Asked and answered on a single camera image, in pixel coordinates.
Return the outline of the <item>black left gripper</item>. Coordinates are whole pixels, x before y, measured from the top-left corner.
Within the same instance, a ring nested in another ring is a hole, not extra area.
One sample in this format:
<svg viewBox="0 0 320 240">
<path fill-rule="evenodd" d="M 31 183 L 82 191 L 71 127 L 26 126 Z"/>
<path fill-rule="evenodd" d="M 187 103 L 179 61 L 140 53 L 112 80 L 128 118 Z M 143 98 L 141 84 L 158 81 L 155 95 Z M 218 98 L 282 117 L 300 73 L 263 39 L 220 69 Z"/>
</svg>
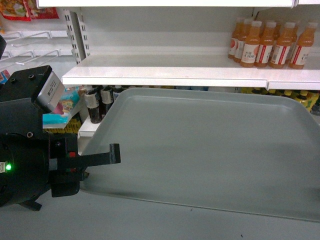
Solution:
<svg viewBox="0 0 320 240">
<path fill-rule="evenodd" d="M 56 159 L 57 170 L 50 170 L 48 175 L 53 198 L 76 195 L 80 182 L 85 180 L 85 168 L 121 162 L 118 143 L 110 144 L 109 152 L 79 155 L 78 137 L 74 133 L 51 135 L 48 152 L 50 160 Z"/>
</svg>

